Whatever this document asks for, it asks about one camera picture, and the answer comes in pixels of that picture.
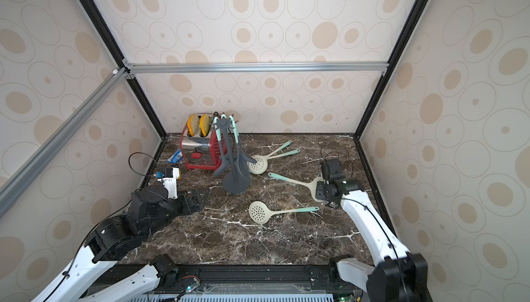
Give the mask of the grey utensil rack stand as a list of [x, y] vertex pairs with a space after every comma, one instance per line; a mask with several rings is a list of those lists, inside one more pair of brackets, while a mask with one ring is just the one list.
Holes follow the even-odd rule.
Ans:
[[226, 114], [216, 116], [211, 125], [218, 139], [222, 158], [221, 165], [214, 171], [213, 175], [218, 177], [230, 168], [230, 172], [226, 173], [222, 179], [222, 187], [228, 194], [242, 194], [251, 184], [248, 164], [255, 164], [256, 161], [243, 150], [236, 120], [233, 116]]

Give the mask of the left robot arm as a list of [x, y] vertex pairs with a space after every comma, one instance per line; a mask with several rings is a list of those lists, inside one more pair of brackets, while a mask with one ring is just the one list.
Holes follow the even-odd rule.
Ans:
[[190, 190], [172, 199], [161, 186], [136, 190], [125, 212], [98, 223], [81, 243], [73, 260], [35, 300], [129, 301], [157, 289], [175, 288], [179, 281], [178, 267], [168, 255], [161, 255], [129, 277], [87, 294], [99, 277], [173, 219], [203, 211], [210, 192], [208, 188]]

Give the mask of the grey skimmer front side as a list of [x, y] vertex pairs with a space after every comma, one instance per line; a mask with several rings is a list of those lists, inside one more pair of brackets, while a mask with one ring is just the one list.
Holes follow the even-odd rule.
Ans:
[[213, 120], [213, 127], [215, 128], [215, 134], [218, 140], [219, 155], [220, 155], [220, 158], [222, 159], [220, 166], [213, 173], [215, 177], [220, 176], [230, 167], [229, 160], [226, 156], [226, 144], [225, 144], [224, 135], [222, 132], [223, 129], [221, 125], [221, 118], [222, 116], [217, 116]]

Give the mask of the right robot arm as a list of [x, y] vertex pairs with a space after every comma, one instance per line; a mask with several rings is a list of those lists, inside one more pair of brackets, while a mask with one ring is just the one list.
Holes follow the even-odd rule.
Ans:
[[323, 182], [316, 199], [336, 205], [350, 216], [373, 259], [368, 266], [355, 258], [337, 263], [342, 281], [367, 293], [370, 301], [428, 301], [428, 263], [413, 254], [382, 220], [360, 182], [342, 172], [339, 159], [320, 162]]

